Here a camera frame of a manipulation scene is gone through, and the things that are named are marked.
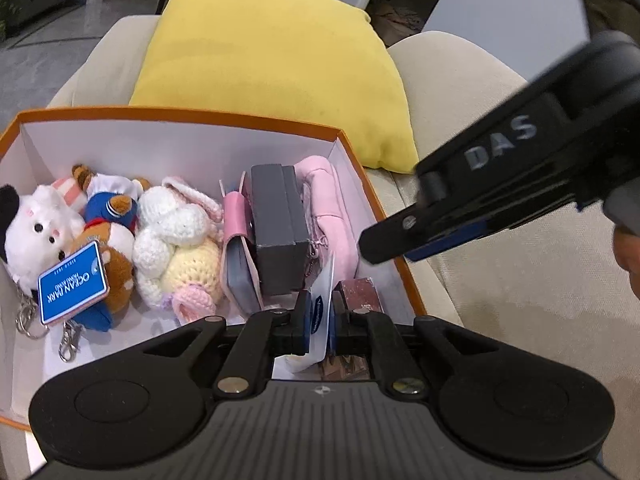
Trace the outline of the person's right hand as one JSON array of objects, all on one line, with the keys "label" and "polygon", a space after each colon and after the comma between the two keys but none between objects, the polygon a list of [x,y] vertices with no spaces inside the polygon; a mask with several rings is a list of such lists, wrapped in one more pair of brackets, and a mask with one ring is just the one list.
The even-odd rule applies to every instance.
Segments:
[{"label": "person's right hand", "polygon": [[617,264],[628,273],[632,291],[640,298],[640,237],[622,226],[616,226],[613,252]]}]

